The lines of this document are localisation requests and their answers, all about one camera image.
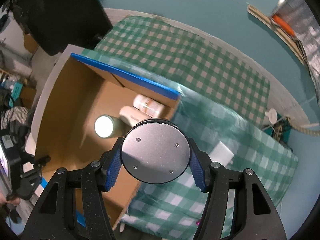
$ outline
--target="open cardboard box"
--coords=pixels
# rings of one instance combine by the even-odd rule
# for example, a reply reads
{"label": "open cardboard box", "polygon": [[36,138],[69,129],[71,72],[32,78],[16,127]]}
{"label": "open cardboard box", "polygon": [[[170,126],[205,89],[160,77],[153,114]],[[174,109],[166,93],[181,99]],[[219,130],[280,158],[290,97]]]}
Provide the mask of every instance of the open cardboard box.
{"label": "open cardboard box", "polygon": [[[81,169],[112,148],[117,138],[96,135],[94,122],[103,115],[118,117],[123,106],[132,106],[138,94],[165,105],[163,118],[170,119],[179,93],[153,81],[89,58],[69,54],[55,65],[56,80],[47,98],[36,142],[36,158],[51,161],[43,168],[49,181],[59,167]],[[113,229],[135,196],[140,182],[122,166],[116,184],[102,193]],[[83,213],[81,190],[76,191],[77,210]]]}

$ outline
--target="white sticker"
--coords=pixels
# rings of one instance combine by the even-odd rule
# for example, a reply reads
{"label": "white sticker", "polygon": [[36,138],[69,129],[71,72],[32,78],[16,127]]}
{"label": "white sticker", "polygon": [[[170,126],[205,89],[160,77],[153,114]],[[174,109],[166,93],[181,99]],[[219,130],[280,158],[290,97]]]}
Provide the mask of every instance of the white sticker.
{"label": "white sticker", "polygon": [[4,135],[1,138],[2,138],[2,141],[3,141],[4,147],[6,149],[13,147],[13,143],[12,143],[12,140],[11,140],[9,134]]}

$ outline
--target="cylindrical container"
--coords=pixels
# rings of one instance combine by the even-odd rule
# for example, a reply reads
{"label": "cylindrical container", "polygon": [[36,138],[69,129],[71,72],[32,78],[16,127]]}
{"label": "cylindrical container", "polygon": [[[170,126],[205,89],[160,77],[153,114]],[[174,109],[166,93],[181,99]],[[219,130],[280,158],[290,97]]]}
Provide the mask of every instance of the cylindrical container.
{"label": "cylindrical container", "polygon": [[133,101],[133,106],[153,118],[160,117],[164,110],[164,105],[141,94],[136,96]]}
{"label": "cylindrical container", "polygon": [[104,114],[94,123],[94,130],[101,138],[116,138],[124,136],[124,123],[119,118]]}
{"label": "cylindrical container", "polygon": [[120,115],[120,119],[124,123],[130,125],[131,127],[134,127],[138,122],[141,122],[143,120],[150,118],[150,116],[141,112],[137,108],[134,108],[133,106],[122,107],[119,112],[119,115]]}

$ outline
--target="teal wall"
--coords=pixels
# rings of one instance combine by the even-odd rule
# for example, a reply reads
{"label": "teal wall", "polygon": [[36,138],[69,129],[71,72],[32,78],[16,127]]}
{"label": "teal wall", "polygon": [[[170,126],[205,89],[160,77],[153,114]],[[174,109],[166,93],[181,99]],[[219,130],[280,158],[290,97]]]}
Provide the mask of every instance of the teal wall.
{"label": "teal wall", "polygon": [[[247,13],[247,3],[269,15],[278,0],[100,0],[105,8],[158,14],[197,27],[241,50],[274,75],[301,103],[315,95],[305,67],[284,42]],[[303,106],[320,120],[316,100]]]}

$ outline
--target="white bottle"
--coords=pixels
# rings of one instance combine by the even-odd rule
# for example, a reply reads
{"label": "white bottle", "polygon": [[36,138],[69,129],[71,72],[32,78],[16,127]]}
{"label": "white bottle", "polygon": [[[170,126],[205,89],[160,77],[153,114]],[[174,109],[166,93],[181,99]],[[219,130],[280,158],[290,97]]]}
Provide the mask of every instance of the white bottle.
{"label": "white bottle", "polygon": [[120,109],[119,115],[120,119],[131,127],[134,127],[137,123],[150,118],[150,116],[139,111],[133,106],[122,107]]}
{"label": "white bottle", "polygon": [[133,101],[133,106],[153,118],[160,117],[164,110],[164,105],[141,94],[136,96]]}

